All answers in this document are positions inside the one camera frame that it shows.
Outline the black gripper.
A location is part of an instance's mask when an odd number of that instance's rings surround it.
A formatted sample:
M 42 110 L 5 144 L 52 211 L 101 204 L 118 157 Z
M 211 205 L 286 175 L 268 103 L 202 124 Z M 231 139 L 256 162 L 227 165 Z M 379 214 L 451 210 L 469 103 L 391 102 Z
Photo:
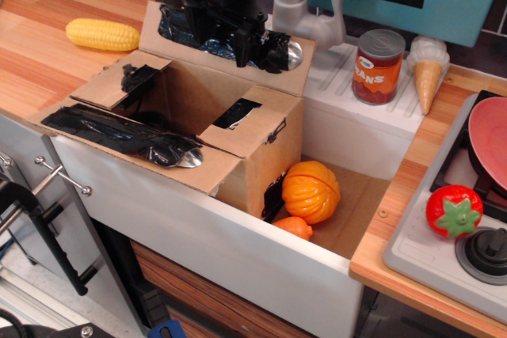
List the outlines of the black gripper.
M 258 66 L 267 14 L 257 0 L 182 0 L 185 14 L 198 42 L 212 38 L 217 26 L 233 30 L 237 67 Z

